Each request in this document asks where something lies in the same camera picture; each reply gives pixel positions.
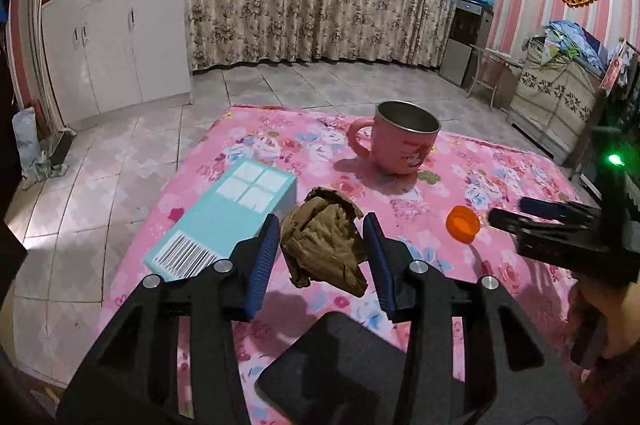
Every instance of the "teal box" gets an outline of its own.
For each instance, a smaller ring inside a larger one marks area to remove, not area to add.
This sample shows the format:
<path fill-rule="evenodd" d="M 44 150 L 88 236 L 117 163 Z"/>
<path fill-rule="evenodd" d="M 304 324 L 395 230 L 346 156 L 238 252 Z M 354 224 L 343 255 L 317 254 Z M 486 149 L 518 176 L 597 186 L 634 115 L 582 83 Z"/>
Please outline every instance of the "teal box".
<path fill-rule="evenodd" d="M 247 158 L 238 160 L 167 231 L 143 261 L 164 280 L 194 277 L 255 237 L 267 214 L 280 220 L 296 205 L 296 177 Z"/>

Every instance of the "white square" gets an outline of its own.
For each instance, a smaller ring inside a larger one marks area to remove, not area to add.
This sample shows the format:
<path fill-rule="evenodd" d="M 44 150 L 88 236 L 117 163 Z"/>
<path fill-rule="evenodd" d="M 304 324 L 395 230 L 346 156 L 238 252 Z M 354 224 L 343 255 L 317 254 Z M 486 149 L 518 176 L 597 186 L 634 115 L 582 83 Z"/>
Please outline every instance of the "white square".
<path fill-rule="evenodd" d="M 245 161 L 241 166 L 238 167 L 233 176 L 246 182 L 253 183 L 255 179 L 260 174 L 262 174 L 263 170 L 264 169 L 259 165 Z"/>
<path fill-rule="evenodd" d="M 271 199 L 273 199 L 273 196 L 270 193 L 252 186 L 238 203 L 261 214 L 267 209 Z"/>
<path fill-rule="evenodd" d="M 285 181 L 287 181 L 287 179 L 282 174 L 278 174 L 273 170 L 265 170 L 264 174 L 260 176 L 260 179 L 257 180 L 255 184 L 260 185 L 270 192 L 277 192 L 284 185 Z"/>
<path fill-rule="evenodd" d="M 237 201 L 242 193 L 249 187 L 245 182 L 237 180 L 233 177 L 225 180 L 216 190 L 221 196 L 225 196 L 231 201 Z"/>

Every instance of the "crumpled brown paper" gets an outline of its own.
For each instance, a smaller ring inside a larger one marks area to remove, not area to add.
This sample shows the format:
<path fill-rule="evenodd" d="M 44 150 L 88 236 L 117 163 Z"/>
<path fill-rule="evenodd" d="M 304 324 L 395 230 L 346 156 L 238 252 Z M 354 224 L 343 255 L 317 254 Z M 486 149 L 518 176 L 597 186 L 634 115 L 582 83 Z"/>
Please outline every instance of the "crumpled brown paper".
<path fill-rule="evenodd" d="M 280 247 L 294 286 L 306 288 L 312 280 L 325 281 L 356 297 L 364 295 L 367 280 L 358 264 L 367 256 L 353 223 L 361 217 L 360 209 L 348 198 L 321 186 L 286 215 Z"/>

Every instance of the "green led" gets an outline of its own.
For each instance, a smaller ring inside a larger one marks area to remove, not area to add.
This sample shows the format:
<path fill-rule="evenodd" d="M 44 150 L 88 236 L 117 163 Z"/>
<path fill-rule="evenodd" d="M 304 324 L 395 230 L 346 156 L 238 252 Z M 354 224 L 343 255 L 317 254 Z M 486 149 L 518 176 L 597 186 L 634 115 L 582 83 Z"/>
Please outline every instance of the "green led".
<path fill-rule="evenodd" d="M 615 165 L 616 167 L 620 167 L 625 164 L 617 154 L 611 154 L 607 159 L 609 160 L 609 163 Z"/>

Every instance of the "silver screw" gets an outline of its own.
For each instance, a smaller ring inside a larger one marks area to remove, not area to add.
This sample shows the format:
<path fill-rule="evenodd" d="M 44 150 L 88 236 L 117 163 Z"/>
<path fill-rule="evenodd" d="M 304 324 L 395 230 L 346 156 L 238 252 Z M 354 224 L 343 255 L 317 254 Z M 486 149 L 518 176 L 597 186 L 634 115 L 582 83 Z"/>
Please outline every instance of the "silver screw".
<path fill-rule="evenodd" d="M 229 259 L 220 259 L 213 263 L 213 269 L 218 273 L 229 273 L 234 267 L 234 264 Z"/>
<path fill-rule="evenodd" d="M 409 268 L 414 273 L 426 273 L 429 265 L 425 261 L 411 261 Z"/>
<path fill-rule="evenodd" d="M 158 277 L 158 275 L 147 275 L 142 280 L 142 285 L 145 288 L 149 288 L 149 289 L 157 288 L 159 284 L 160 284 L 160 278 Z"/>
<path fill-rule="evenodd" d="M 499 285 L 500 281 L 498 281 L 497 278 L 495 278 L 493 275 L 482 277 L 482 286 L 484 286 L 488 290 L 495 290 Z"/>

